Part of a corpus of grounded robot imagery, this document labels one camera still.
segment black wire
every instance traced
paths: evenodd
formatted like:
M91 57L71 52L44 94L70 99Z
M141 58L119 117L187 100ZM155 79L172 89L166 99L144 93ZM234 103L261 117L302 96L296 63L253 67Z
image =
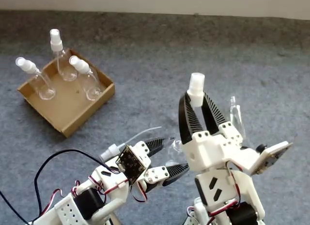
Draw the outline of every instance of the black wire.
M8 206L11 208L11 210L18 216L18 218L20 218L20 220L22 220L25 224L28 224L28 222L23 217L21 217L21 215L14 209L11 203L6 199L6 197L3 195L1 190L0 190L0 195L3 198L3 200L6 202L6 204L8 204Z
M111 169L109 166L107 166L105 163L99 161L98 159L96 159L95 157L91 156L90 154L84 152L84 151L81 151L81 150L78 150L78 149L67 149L67 150L61 150L61 151L58 151L56 153L54 153L53 155L51 155L50 157L48 157L44 163L41 165L41 167L39 168L37 174L35 175L35 178L34 178L34 188L35 188L35 193L36 193L36 196L37 196L37 200L38 200L38 206L39 206L39 217L42 213L42 203L41 203L41 197L40 197L40 192L39 192L39 188L38 188L38 178L43 170L43 168L47 165L47 163L53 159L54 157L62 154L62 153L65 153L65 152L78 152L80 154L83 154L84 156L87 156L88 158L92 159L93 161L97 162L98 164L102 165L103 167L105 167L107 170L109 170L110 172L114 173L114 174L118 174L120 172L116 172L115 170Z

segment clear plastic bottle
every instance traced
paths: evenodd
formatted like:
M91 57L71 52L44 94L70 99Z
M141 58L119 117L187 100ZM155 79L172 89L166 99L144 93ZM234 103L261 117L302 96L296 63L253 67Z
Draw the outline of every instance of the clear plastic bottle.
M64 81L73 81L77 77L76 70L69 64L71 53L65 52L58 29L50 30L50 46L56 58L56 68Z
M40 71L33 62L23 57L18 57L15 63L26 73L34 75L29 84L41 99L50 100L55 96L56 90L52 86L48 75Z
M186 163L186 157L181 149L181 140L174 140L168 149L168 160L166 166L184 164Z
M96 100L102 93L102 86L96 70L92 70L88 63L77 56L72 56L69 62L78 71L77 80L86 93L87 99L91 101Z
M247 147L252 147L252 143L248 139L246 135L246 130L244 128L244 124L241 119L241 110L240 105L236 104L235 96L231 97L231 106L230 106L230 121L235 126L235 128L239 131L243 138L243 145Z

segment white plastic bracket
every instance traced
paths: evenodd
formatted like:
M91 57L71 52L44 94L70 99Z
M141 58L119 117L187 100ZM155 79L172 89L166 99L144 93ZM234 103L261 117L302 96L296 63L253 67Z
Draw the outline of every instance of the white plastic bracket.
M54 206L56 213L63 225L88 225L79 212L72 194L68 194L64 199Z
M149 184L155 184L159 181L164 181L168 177L169 173L165 166L150 168L144 174L145 181Z

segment cardboard box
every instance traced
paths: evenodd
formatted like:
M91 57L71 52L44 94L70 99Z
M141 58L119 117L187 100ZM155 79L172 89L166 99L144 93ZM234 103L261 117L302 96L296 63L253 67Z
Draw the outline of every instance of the cardboard box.
M76 55L80 59L85 60L89 66L97 71L99 80L104 87L104 91L96 101L89 101L86 98L78 81L63 81L55 67L56 60L52 60L43 68L43 70L49 75L56 89L56 95L54 98L51 100L40 99L28 82L25 82L17 89L41 116L66 137L69 137L76 129L78 129L80 125L82 125L115 93L115 86L110 78L93 66L79 53L71 49L68 51L70 51L72 55Z

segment bottle cap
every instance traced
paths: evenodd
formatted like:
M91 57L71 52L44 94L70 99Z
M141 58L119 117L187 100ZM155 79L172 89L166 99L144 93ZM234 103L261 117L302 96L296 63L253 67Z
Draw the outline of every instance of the bottle cap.
M37 70L37 67L32 61L26 60L23 57L18 57L15 64L28 74L34 74Z
M70 57L69 63L81 74L87 74L89 71L89 64L77 56Z
M52 29L50 34L50 47L53 52L60 52L63 50L62 40L58 29Z
M189 95L192 107L202 106L203 102L203 85L204 85L204 74L192 73L190 77L189 87L187 94Z

